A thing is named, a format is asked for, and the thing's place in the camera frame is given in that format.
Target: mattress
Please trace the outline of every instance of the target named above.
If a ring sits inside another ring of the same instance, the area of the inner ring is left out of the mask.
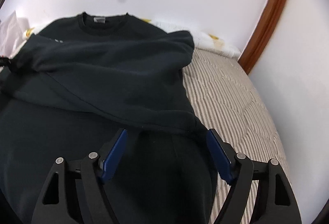
[[[224,142],[252,160],[268,162],[276,158],[290,181],[286,156],[271,116],[236,60],[215,51],[195,49],[191,64],[183,69],[183,79],[195,115],[208,129],[216,129]],[[243,224],[250,221],[257,186],[258,181],[253,181]],[[229,186],[218,176],[210,223],[214,223],[228,191]]]

